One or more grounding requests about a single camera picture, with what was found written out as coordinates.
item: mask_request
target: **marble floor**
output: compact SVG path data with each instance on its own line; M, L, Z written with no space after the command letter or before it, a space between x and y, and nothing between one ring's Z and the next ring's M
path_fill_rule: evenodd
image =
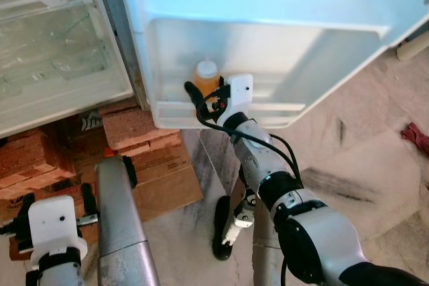
M304 185L348 216L367 258L429 282L429 159L399 131L415 122L429 133L429 50L400 62L388 51L290 127L273 131L293 147ZM204 200L144 224L161 285L253 285L253 229L244 230L226 262L211 255L219 197L231 192L238 162L229 138L185 130ZM265 283L280 285L281 254L270 249ZM83 265L97 284L97 248ZM23 285L25 265L8 259L0 239L1 285ZM305 285L291 274L288 285Z

